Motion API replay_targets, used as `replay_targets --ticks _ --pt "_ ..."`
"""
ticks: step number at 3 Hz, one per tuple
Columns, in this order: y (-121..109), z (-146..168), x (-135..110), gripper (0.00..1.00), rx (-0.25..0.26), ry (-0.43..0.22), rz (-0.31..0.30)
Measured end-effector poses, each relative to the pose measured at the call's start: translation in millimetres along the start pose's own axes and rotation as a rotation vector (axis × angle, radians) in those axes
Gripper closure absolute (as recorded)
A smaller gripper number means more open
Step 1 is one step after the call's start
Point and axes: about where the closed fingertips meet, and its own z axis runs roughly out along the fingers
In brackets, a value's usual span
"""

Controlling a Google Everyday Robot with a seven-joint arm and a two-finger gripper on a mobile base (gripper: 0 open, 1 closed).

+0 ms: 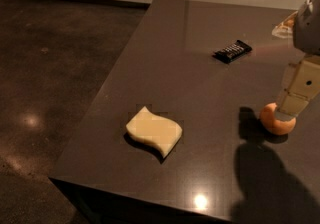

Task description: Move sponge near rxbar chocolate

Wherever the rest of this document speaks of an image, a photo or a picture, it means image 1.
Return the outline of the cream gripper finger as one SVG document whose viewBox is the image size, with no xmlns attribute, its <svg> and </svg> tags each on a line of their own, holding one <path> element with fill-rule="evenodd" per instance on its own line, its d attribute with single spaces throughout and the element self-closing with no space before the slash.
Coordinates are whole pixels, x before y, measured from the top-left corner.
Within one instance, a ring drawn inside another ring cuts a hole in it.
<svg viewBox="0 0 320 224">
<path fill-rule="evenodd" d="M 276 101 L 277 117 L 297 117 L 320 93 L 320 56 L 306 54 L 289 63 Z"/>
</svg>

